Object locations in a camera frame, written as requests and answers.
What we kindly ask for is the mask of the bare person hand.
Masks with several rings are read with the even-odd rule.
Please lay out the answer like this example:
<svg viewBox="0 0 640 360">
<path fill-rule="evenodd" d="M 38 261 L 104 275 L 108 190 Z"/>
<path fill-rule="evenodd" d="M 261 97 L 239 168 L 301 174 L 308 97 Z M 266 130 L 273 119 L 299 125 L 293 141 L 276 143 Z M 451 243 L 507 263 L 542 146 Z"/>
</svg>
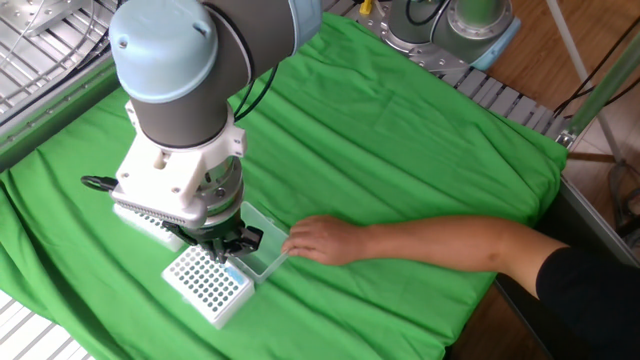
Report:
<svg viewBox="0 0 640 360">
<path fill-rule="evenodd" d="M 290 229 L 281 252 L 324 265 L 345 265 L 366 257 L 369 236 L 367 227 L 332 216 L 312 216 Z"/>
</svg>

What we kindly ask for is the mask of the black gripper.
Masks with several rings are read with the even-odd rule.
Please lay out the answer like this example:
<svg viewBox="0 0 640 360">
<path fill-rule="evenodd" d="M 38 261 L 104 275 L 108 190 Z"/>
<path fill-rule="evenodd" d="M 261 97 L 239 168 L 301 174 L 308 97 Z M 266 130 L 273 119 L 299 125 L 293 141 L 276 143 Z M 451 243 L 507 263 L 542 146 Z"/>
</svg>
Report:
<svg viewBox="0 0 640 360">
<path fill-rule="evenodd" d="M 206 225 L 198 229 L 189 229 L 169 221 L 163 221 L 162 227 L 188 245 L 204 243 L 204 247 L 220 264 L 228 260 L 228 244 L 232 244 L 233 255 L 246 255 L 259 249 L 264 232 L 255 227 L 244 227 L 241 211 L 235 211 L 221 223 Z"/>
</svg>

